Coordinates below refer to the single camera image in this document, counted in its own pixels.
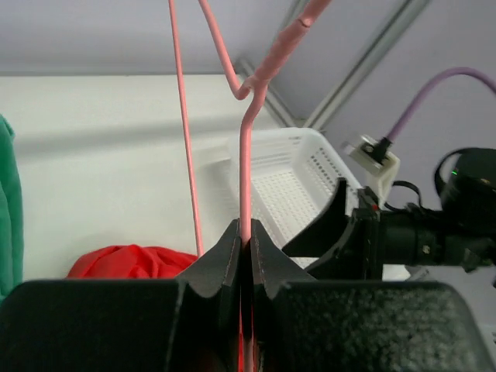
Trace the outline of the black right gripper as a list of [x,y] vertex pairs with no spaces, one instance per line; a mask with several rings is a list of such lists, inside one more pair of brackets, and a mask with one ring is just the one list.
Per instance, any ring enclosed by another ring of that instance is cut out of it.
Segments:
[[348,223],[347,186],[347,180],[339,177],[323,210],[282,251],[289,257],[320,257],[308,266],[308,273],[317,280],[381,281],[383,264],[378,247],[381,210],[370,187],[357,192],[359,203],[351,216],[351,249],[329,250]]

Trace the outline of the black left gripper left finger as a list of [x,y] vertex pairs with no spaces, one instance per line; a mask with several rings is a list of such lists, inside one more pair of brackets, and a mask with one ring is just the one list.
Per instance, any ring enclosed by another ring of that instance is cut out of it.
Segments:
[[3,371],[236,371],[239,223],[171,279],[36,280],[1,305]]

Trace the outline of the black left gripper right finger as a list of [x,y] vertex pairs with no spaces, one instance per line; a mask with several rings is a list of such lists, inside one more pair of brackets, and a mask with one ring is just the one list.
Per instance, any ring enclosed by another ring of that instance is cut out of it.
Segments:
[[258,371],[493,371],[463,297],[420,281],[318,281],[272,242],[250,241]]

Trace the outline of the green shirt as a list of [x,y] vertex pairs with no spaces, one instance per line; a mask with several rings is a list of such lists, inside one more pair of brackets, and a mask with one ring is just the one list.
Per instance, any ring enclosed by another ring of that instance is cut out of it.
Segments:
[[23,273],[22,186],[14,138],[12,127],[1,116],[1,301],[22,282]]

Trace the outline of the pink wire hanger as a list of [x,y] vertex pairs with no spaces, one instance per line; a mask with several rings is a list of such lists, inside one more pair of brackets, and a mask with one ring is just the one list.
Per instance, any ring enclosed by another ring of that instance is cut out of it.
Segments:
[[[254,119],[264,105],[268,85],[279,70],[284,66],[288,58],[294,52],[298,44],[304,38],[316,19],[329,5],[330,1],[310,1],[298,16],[289,26],[286,26],[278,34],[273,42],[269,52],[263,59],[263,62],[255,70],[255,72],[240,83],[233,65],[229,58],[228,51],[224,44],[222,34],[215,20],[213,12],[206,1],[200,1],[201,10],[208,23],[208,27],[212,34],[212,39],[215,48],[219,55],[219,59],[224,70],[226,80],[233,96],[239,100],[244,100],[249,94],[253,95],[253,100],[250,103],[241,122],[239,132],[239,224],[240,224],[240,239],[241,239],[241,257],[243,259],[249,257],[250,239],[251,239],[251,138]],[[184,132],[184,145],[186,151],[186,159],[188,165],[188,176],[191,193],[193,219],[195,225],[195,240],[197,246],[197,254],[201,256],[205,250],[202,243],[202,228],[198,210],[198,194],[193,171],[193,156],[191,148],[191,137],[188,120],[188,110],[186,102],[186,93],[184,86],[183,66],[181,59],[181,47],[179,39],[179,31],[177,25],[177,16],[175,12],[175,4],[173,1],[168,2],[170,12],[170,24],[174,45],[174,58],[176,65],[177,87],[179,101],[181,107],[181,119]]]

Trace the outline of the aluminium frame right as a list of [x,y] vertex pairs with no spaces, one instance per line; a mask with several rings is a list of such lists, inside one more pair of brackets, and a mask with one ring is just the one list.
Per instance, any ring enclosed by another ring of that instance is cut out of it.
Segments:
[[270,83],[280,127],[322,130],[392,51],[427,1],[334,1]]

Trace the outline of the red tank top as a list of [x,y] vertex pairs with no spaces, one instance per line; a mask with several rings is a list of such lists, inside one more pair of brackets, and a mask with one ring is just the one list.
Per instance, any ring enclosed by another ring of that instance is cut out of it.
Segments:
[[198,257],[161,246],[107,246],[81,256],[69,278],[169,279],[190,267]]

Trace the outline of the white perforated plastic basket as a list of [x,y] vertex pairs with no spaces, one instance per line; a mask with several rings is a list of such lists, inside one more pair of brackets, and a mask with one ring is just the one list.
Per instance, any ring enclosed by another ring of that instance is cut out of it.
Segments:
[[[346,214],[358,206],[360,185],[338,153],[311,129],[275,129],[252,137],[251,201],[281,249],[325,207],[339,177],[347,180]],[[403,281],[405,265],[385,264],[382,280]]]

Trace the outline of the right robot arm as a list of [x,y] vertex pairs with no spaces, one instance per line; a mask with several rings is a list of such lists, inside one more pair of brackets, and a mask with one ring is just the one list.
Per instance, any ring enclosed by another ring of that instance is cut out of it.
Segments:
[[283,247],[289,257],[313,257],[306,272],[318,280],[380,280],[385,264],[462,267],[471,272],[495,262],[495,151],[469,147],[447,181],[434,173],[442,208],[410,203],[379,208],[370,188],[346,214],[341,177],[322,212]]

